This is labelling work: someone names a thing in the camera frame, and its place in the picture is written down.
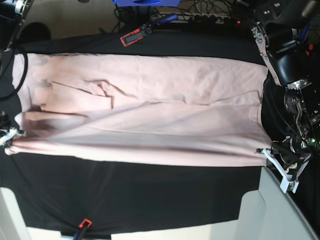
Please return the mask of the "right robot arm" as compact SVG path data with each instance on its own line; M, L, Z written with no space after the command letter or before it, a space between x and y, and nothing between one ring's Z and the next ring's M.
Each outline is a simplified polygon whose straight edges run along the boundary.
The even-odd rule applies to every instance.
M16 50L22 54L24 59L22 77L18 86L10 94L2 96L0 98L1 102L15 97L27 76L29 66L28 55L25 49L17 44L16 41L17 35L25 23L32 5L32 0L2 0L0 2L0 53L11 53L8 64L12 62ZM5 112L0 113L0 145L2 147L9 144L14 137L23 137L24 135L25 132L23 130L11 126L11 120Z

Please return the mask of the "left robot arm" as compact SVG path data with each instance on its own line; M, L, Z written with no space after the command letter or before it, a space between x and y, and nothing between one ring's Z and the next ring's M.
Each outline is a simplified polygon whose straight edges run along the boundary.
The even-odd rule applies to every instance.
M285 139L261 152L280 173L280 189L295 193L299 176L320 151L320 73L307 43L311 21L319 14L317 0L259 0L253 9L251 33L275 85L284 88Z

